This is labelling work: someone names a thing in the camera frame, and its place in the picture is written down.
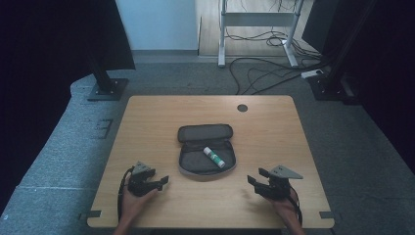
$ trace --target wooden table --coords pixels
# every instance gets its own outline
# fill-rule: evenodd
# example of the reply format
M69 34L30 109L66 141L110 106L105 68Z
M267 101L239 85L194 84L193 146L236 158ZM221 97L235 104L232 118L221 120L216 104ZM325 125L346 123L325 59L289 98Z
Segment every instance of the wooden table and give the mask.
M238 111L246 105L246 112ZM183 125L228 123L236 168L228 175L195 181L178 170ZM304 179L291 180L300 195L304 228L330 228L333 218L305 139L293 99L289 96L134 96L125 110L114 146L88 218L91 227L116 227L116 195L125 171L143 162L169 175L163 191L142 211L137 227L152 228L282 228L270 204L254 192L247 175L267 183L259 167L284 165Z

